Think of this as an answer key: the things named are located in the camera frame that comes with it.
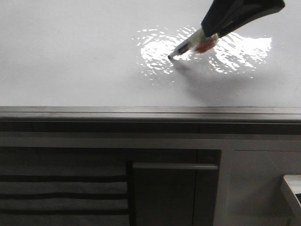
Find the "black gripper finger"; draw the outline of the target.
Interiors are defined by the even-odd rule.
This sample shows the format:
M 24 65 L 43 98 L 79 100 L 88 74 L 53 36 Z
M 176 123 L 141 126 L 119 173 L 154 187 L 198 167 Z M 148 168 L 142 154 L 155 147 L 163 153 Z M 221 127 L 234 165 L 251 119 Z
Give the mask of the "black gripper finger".
M 215 0 L 201 22 L 206 37 L 223 37 L 258 18 L 281 11 L 281 0 Z
M 261 17 L 281 11 L 285 7 L 284 0 L 235 0 L 235 4 L 222 19 L 222 26 L 217 32 L 219 37 Z

